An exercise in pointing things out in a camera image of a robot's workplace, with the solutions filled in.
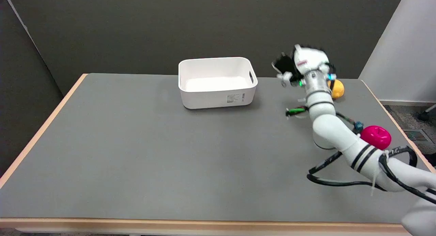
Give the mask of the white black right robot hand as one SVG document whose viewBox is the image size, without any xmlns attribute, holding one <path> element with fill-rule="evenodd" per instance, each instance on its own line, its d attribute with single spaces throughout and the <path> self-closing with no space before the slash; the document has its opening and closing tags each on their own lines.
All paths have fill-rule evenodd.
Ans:
<svg viewBox="0 0 436 236">
<path fill-rule="evenodd" d="M 320 73 L 324 81 L 335 82 L 336 67 L 330 63 L 323 49 L 295 45 L 290 54 L 281 55 L 271 63 L 277 71 L 282 87 L 303 87 L 309 83 L 310 73 Z"/>
</svg>

